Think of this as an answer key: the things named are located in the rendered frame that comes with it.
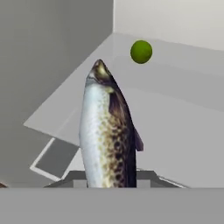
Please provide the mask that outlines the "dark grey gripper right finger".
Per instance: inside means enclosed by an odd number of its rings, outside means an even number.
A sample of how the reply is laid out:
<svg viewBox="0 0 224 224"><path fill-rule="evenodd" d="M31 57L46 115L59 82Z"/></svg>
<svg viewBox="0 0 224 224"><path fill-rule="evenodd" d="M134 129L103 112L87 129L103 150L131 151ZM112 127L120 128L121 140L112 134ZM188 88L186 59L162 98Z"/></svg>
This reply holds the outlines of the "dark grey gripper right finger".
<svg viewBox="0 0 224 224"><path fill-rule="evenodd" d="M178 188L177 185L161 179L154 171L137 171L136 182L138 187Z"/></svg>

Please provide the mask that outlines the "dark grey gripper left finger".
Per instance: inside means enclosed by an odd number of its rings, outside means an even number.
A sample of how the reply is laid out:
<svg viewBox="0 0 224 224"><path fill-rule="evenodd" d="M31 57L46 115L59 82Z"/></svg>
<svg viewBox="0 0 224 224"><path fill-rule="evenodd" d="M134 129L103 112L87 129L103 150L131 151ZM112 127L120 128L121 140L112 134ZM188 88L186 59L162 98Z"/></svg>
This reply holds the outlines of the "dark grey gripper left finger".
<svg viewBox="0 0 224 224"><path fill-rule="evenodd" d="M87 188L86 173L84 171L70 171L65 178L51 183L48 187Z"/></svg>

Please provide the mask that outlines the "silver brown spotted fish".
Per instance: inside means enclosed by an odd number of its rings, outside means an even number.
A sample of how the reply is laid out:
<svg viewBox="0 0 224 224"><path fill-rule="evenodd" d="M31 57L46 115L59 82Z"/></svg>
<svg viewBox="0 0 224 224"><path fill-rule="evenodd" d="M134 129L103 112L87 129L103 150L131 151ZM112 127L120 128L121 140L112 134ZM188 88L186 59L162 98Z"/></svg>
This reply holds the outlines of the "silver brown spotted fish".
<svg viewBox="0 0 224 224"><path fill-rule="evenodd" d="M93 64L85 81L79 140L89 187L137 187L137 153L144 142L102 59Z"/></svg>

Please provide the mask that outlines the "white framed fridge drawer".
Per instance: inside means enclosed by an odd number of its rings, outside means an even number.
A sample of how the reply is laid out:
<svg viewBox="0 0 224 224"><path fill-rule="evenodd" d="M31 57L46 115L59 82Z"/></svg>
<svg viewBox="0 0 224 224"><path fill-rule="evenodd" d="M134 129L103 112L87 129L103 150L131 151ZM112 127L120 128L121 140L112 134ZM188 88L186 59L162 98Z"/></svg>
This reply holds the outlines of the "white framed fridge drawer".
<svg viewBox="0 0 224 224"><path fill-rule="evenodd" d="M83 171L80 147L53 137L30 169L53 181L64 179L70 171Z"/></svg>

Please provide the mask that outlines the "green lime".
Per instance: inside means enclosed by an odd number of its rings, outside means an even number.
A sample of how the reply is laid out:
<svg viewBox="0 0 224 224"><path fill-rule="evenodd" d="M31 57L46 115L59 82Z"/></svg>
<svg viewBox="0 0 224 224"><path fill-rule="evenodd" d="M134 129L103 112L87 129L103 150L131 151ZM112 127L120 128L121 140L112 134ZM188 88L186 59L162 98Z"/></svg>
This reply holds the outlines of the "green lime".
<svg viewBox="0 0 224 224"><path fill-rule="evenodd" d="M137 40L130 48L130 57L137 64L144 64L150 60L152 56L152 46L145 40Z"/></svg>

